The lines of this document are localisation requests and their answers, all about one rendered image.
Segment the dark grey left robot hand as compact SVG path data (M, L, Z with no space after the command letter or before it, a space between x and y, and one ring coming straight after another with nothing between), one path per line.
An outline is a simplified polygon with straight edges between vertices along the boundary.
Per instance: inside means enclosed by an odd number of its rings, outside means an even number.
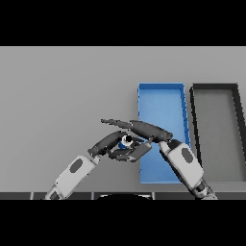
M129 149L122 150L118 147L118 143L124 135L128 134L117 131L107 135L87 151L91 158L108 155L111 160L136 162L152 149L152 140L144 142L132 136L133 145Z

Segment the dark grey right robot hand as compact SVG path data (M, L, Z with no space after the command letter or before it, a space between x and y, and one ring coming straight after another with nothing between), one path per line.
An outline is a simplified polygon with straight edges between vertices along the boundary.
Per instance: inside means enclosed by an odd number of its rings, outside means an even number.
M169 142L173 138L173 134L167 132L165 129L138 120L130 120L129 122L114 120L114 119L102 119L102 123L117 126L121 129L127 129L134 134L141 136L145 139L151 138L153 142L159 143L161 141Z

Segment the blue pipe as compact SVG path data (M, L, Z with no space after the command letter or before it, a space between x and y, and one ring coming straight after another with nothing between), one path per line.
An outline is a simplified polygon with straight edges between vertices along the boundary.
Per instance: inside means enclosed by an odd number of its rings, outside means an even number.
M134 141L130 135L124 135L118 143L118 147L122 150L129 149Z

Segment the blue bin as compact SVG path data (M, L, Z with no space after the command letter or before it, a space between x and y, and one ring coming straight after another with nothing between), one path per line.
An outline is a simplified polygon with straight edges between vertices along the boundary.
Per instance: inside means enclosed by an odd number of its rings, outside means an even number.
M183 83L139 83L138 119L157 125L173 134L174 139L190 145L188 116ZM140 159L140 182L143 185L178 184L180 181L162 158L160 147Z

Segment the dark grey bin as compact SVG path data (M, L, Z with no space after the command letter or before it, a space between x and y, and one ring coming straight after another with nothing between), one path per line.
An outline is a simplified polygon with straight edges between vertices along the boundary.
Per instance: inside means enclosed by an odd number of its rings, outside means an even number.
M205 179L246 182L246 125L238 84L194 84L189 92Z

